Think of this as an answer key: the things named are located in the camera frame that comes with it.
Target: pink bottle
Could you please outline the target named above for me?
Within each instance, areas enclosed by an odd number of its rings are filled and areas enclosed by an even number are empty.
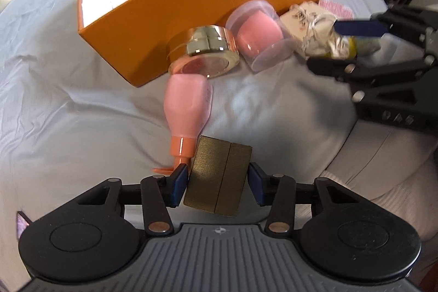
[[[154,172],[171,174],[179,164],[190,166],[199,133],[210,116],[212,92],[212,85],[202,75],[170,76],[164,96],[164,114],[172,134],[170,154],[175,161],[173,167],[154,169]]]

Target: gray gripper base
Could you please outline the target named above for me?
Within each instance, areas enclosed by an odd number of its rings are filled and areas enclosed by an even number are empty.
[[[295,246],[257,225],[185,224],[174,236],[151,239],[128,267],[84,285],[34,279],[25,292],[418,292],[406,279],[348,285],[306,265]]]

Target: white logo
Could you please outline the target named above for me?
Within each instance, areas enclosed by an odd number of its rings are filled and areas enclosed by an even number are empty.
[[[222,235],[223,233],[226,233],[226,229],[225,228],[222,228],[222,227],[219,227],[219,228],[216,228],[215,230],[213,230],[216,234],[219,234],[219,235]]]

